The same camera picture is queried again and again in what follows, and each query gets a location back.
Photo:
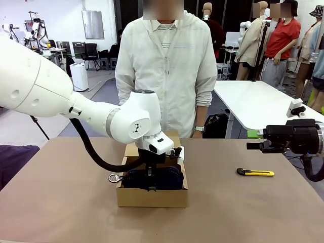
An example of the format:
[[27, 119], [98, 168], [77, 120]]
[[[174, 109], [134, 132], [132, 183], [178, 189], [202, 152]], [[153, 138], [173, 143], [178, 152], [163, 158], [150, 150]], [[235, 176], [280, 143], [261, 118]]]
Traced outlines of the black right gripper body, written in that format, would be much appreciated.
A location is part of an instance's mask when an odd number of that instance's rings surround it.
[[313, 119], [289, 120], [285, 125], [268, 125], [263, 130], [263, 153], [318, 153], [318, 124]]

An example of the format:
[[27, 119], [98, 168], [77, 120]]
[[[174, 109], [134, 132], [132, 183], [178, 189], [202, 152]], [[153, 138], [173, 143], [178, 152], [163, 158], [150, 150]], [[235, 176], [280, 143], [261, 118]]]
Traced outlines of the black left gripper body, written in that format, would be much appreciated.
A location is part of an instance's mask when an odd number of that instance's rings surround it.
[[164, 164], [166, 160], [166, 154], [156, 154], [154, 152], [138, 149], [139, 158], [144, 161], [145, 164]]

